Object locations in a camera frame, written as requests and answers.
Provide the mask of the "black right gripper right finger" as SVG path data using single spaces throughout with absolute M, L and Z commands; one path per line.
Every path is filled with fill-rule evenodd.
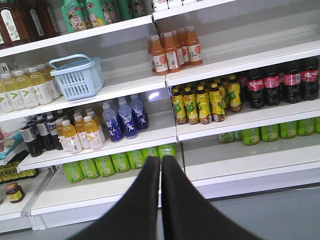
M 259 239 L 204 199 L 170 155 L 162 158 L 161 208 L 167 240 Z

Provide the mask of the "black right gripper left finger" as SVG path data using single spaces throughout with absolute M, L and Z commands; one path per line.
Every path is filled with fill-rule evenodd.
M 70 240 L 155 240 L 160 158 L 149 156 L 121 199 L 101 218 Z

